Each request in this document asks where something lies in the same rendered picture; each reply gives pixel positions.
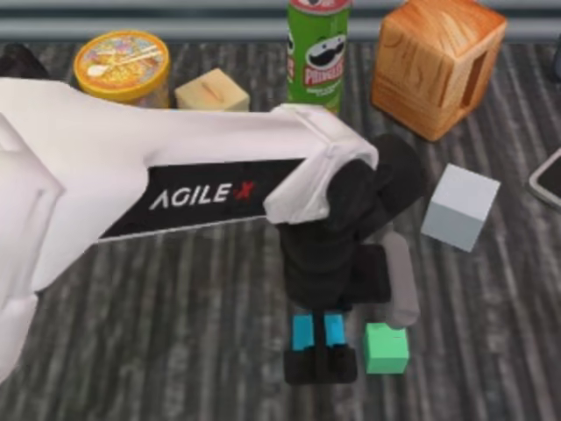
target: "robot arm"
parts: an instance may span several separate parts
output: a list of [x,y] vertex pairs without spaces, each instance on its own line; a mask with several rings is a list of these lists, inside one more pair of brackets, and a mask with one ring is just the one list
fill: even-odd
[[[392,193],[403,180],[391,141],[381,145],[396,184],[374,186],[381,183],[380,147],[314,106],[152,111],[60,82],[0,78],[0,115],[0,159],[10,163],[2,167],[0,214],[11,221],[0,228],[7,230],[0,239],[0,382],[25,342],[33,293],[99,239],[263,216],[286,239],[316,224],[338,235],[355,219],[374,230],[418,198],[416,191],[404,200]],[[337,179],[349,190],[343,169],[357,163],[369,176],[366,184],[355,179],[356,187],[380,189],[373,196],[384,201],[381,214],[356,194],[347,195],[357,203],[347,212],[341,187],[333,187]],[[316,275],[296,273],[289,278]]]

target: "pringles can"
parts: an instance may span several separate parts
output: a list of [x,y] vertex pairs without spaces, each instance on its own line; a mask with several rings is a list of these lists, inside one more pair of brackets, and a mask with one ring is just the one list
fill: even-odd
[[338,114],[352,0],[289,0],[288,101]]

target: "green block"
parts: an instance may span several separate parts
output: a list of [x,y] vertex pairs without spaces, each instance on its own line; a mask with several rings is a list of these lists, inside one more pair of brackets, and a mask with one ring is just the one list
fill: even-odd
[[367,374],[403,374],[409,361],[405,329],[395,330],[385,323],[368,323],[364,345]]

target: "instant noodle cup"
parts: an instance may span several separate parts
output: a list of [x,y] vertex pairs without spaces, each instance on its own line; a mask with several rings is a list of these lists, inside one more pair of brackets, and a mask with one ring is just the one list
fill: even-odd
[[166,44],[141,31],[92,39],[75,57],[80,88],[98,98],[146,108],[169,108],[170,59]]

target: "can lid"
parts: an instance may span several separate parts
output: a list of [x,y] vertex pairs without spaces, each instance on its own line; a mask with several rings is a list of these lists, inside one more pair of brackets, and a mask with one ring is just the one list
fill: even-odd
[[158,37],[141,31],[115,31],[83,46],[74,71],[84,92],[128,102],[161,85],[167,79],[169,62],[166,44]]
[[331,15],[351,7],[352,0],[289,0],[300,11],[314,15]]

